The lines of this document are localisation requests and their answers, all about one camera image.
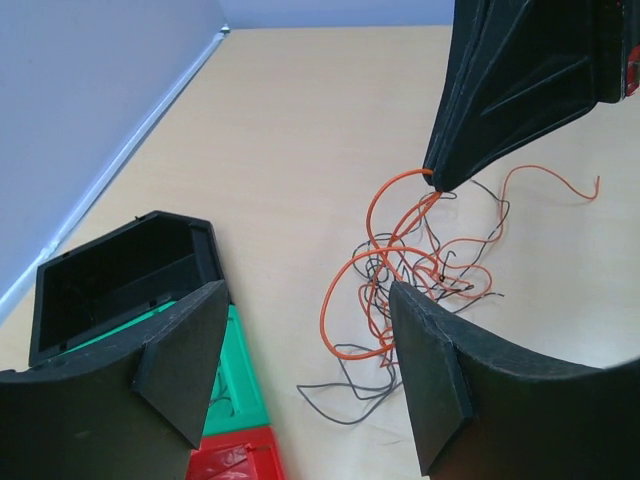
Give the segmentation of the red plastic bin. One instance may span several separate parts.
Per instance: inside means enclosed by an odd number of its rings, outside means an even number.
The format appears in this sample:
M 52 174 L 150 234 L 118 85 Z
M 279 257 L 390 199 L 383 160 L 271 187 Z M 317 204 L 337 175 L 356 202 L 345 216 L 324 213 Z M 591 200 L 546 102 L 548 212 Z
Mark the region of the red plastic bin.
M 202 439 L 191 453 L 186 479 L 285 480 L 271 427 L 256 427 Z

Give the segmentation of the black plastic bin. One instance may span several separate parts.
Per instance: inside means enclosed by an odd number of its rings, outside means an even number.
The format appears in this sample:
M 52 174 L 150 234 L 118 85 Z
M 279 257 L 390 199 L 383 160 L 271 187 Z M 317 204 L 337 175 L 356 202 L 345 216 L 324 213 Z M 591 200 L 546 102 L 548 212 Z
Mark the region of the black plastic bin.
M 210 221 L 152 211 L 37 269 L 28 364 L 223 279 Z

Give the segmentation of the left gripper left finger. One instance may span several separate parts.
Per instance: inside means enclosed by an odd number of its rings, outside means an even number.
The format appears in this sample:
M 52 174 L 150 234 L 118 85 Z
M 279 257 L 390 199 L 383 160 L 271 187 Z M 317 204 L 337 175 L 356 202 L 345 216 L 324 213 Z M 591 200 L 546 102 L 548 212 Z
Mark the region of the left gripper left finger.
M 228 315 L 222 281 L 26 371 L 1 374 L 4 479 L 183 479 Z

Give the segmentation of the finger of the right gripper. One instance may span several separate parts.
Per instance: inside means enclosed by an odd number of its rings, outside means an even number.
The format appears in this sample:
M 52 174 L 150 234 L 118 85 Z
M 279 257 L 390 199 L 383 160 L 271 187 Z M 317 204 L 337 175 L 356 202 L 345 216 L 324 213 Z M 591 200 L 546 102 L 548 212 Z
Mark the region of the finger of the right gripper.
M 624 2 L 458 1 L 425 179 L 454 190 L 624 97 Z

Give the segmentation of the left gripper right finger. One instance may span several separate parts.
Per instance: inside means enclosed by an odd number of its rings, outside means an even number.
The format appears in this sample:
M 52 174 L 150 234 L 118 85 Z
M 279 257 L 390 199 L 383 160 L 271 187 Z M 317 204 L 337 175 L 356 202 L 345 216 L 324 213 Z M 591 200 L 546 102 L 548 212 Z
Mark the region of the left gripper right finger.
M 390 313 L 424 476 L 638 477 L 637 361 L 598 369 L 531 351 L 401 282 Z

